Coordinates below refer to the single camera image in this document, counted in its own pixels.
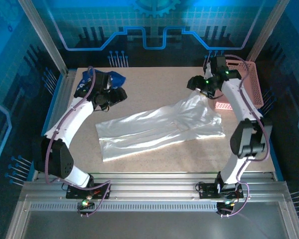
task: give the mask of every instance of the beige tabletop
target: beige tabletop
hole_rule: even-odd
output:
[[[87,68],[78,68],[69,105],[75,89]],[[222,117],[226,137],[191,140],[150,152],[102,161],[95,124],[130,116],[177,103],[190,95],[187,81],[203,74],[201,67],[146,67],[146,68],[98,68],[100,71],[116,71],[126,77],[123,85],[128,98],[114,105],[107,113],[91,114],[75,134],[70,152],[77,167],[95,172],[218,172],[226,164],[230,154],[229,140],[237,126],[232,111],[216,110]],[[266,162],[251,163],[247,171],[273,172],[270,158]]]

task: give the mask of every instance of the plastic basket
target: plastic basket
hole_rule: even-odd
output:
[[[226,60],[226,63],[230,70],[238,70],[242,77],[246,75],[246,66],[241,61]],[[259,109],[264,105],[264,101],[260,90],[256,64],[252,61],[247,61],[247,64],[249,66],[249,76],[245,80],[244,86],[254,106]],[[222,93],[217,90],[215,93],[215,97],[220,95],[222,95]],[[222,96],[219,99],[215,100],[215,109],[233,110],[225,96]]]

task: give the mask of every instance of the white garment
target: white garment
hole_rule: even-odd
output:
[[[96,124],[103,161],[192,139],[224,137],[221,117],[193,92],[175,105]]]

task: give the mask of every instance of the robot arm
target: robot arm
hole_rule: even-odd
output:
[[[205,77],[192,77],[187,84],[191,90],[198,89],[210,99],[214,99],[215,91],[219,89],[228,99],[234,114],[239,122],[235,132],[230,139],[232,154],[222,171],[218,173],[215,183],[218,192],[235,188],[237,179],[246,170],[251,160],[255,159],[258,153],[266,149],[266,141],[257,119],[251,113],[246,102],[255,115],[261,120],[267,135],[270,135],[272,125],[257,111],[248,94],[241,84],[241,76],[237,70],[229,70],[226,65],[225,56],[218,56],[211,59],[205,70]]]
[[[48,173],[81,188],[93,186],[93,177],[74,165],[69,151],[72,138],[96,107],[105,110],[127,98],[123,88],[112,88],[112,79],[108,73],[96,74],[93,89],[86,97],[92,87],[91,83],[92,80],[89,79],[86,84],[79,85],[70,107],[61,119],[43,137],[33,142],[33,161],[36,170],[45,171],[47,150],[53,139],[48,159]]]

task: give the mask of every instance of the glass panel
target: glass panel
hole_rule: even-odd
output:
[[[34,1],[70,68],[109,66],[114,63],[107,58],[110,51],[113,56],[128,56],[130,67],[199,66],[209,50],[212,56],[228,50],[247,55],[275,3],[276,0]]]
[[[16,0],[0,1],[0,239],[5,238],[21,185],[30,174],[31,141],[41,134],[59,73]],[[11,157],[21,155],[20,162]]]
[[[274,123],[272,142],[290,191],[297,192],[299,191],[299,0],[290,0],[256,63],[263,91],[271,87],[272,94],[277,98],[274,107],[268,112]]]

